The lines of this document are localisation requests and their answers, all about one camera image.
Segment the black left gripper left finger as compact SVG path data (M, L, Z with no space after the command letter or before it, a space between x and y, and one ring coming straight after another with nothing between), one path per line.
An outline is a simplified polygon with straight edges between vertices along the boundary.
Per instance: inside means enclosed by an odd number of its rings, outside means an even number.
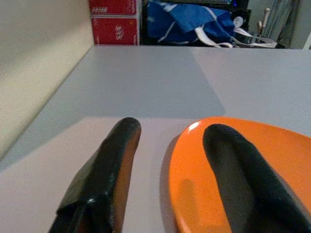
M141 124L118 121L76 173L63 196L51 233L120 233Z

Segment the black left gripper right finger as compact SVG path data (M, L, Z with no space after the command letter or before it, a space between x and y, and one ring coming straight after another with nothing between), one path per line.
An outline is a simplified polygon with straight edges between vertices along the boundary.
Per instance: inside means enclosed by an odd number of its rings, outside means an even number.
M311 216L285 180L237 130L212 124L206 158L234 233L309 233Z

